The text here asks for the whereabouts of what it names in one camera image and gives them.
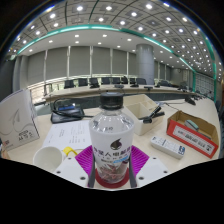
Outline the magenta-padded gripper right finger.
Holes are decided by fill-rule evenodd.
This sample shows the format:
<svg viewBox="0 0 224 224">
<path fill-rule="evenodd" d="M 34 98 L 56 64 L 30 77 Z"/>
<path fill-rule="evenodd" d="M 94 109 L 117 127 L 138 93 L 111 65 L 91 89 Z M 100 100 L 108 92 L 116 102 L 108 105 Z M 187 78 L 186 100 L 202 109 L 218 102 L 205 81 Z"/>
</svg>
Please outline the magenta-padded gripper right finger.
<svg viewBox="0 0 224 224">
<path fill-rule="evenodd" d="M 170 172 L 155 156 L 148 156 L 139 148 L 133 146 L 129 159 L 129 179 L 132 188 L 140 188 L 157 181 Z"/>
</svg>

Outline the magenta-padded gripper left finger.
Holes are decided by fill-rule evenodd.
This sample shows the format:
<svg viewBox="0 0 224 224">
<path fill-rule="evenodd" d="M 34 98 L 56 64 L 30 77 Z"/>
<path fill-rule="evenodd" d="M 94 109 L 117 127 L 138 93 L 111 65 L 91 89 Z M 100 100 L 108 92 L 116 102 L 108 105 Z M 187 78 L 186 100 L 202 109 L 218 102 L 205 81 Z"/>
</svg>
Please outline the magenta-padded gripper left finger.
<svg viewBox="0 0 224 224">
<path fill-rule="evenodd" d="M 84 188 L 93 188 L 95 161 L 92 147 L 87 147 L 75 157 L 66 157 L 54 174 Z"/>
</svg>

